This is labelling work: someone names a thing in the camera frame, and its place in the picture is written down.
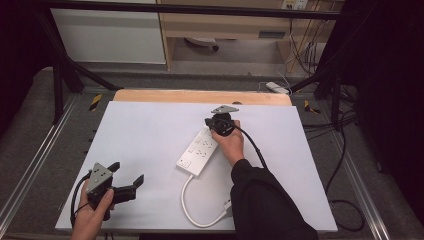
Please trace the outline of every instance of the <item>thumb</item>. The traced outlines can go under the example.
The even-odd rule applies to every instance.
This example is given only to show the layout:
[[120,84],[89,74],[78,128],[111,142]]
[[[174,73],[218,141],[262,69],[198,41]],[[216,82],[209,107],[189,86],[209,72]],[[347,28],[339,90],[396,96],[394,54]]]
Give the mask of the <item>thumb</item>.
[[106,211],[109,209],[110,205],[112,204],[113,194],[114,194],[113,189],[107,190],[107,192],[103,196],[102,200],[100,200],[100,203],[96,208],[96,211],[95,211],[96,215],[101,215],[101,217],[103,218]]

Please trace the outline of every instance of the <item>right hand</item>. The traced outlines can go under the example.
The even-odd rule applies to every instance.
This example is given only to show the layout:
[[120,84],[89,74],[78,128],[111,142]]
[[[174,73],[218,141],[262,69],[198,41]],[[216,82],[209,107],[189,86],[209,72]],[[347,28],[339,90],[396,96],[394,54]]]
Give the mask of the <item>right hand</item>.
[[[239,120],[234,120],[234,123],[236,126],[240,127]],[[214,130],[211,130],[211,132],[212,138],[219,144],[224,156],[228,159],[231,166],[234,166],[238,160],[244,159],[244,138],[240,130],[234,129],[233,132],[226,137],[219,135]]]

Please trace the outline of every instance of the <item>power outlet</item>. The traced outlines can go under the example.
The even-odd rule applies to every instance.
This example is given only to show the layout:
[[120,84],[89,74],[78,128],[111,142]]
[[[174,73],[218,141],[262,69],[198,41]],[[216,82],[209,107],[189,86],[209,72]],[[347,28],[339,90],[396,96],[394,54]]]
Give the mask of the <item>power outlet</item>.
[[296,0],[284,0],[283,5],[281,5],[281,9],[294,9],[295,4]]
[[294,10],[305,10],[308,0],[296,0],[294,4]]
[[204,126],[177,162],[177,167],[199,176],[218,144],[209,127]]

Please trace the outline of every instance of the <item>power strip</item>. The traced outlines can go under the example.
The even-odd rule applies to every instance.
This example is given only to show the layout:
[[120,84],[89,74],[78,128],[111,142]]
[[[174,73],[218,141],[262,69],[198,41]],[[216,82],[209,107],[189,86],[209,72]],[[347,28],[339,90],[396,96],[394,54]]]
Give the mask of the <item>power strip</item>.
[[204,126],[178,160],[177,167],[199,176],[217,146],[209,127]]
[[269,90],[276,92],[276,93],[282,93],[287,94],[289,91],[287,91],[284,87],[276,84],[275,82],[269,82],[265,85]]

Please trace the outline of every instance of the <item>person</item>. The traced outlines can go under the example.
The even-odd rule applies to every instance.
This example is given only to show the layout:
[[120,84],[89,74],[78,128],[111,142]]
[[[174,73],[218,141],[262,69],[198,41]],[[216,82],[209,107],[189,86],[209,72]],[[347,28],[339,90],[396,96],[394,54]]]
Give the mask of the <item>person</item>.
[[[240,121],[234,122],[240,127]],[[237,239],[318,239],[317,232],[303,220],[295,203],[274,175],[267,169],[252,167],[245,159],[244,138],[238,129],[226,137],[212,130],[212,138],[232,166],[234,186],[230,195]],[[82,207],[78,211],[71,240],[94,239],[112,199],[113,190],[110,189],[96,210],[89,205]],[[81,191],[79,206],[87,202],[85,191]]]

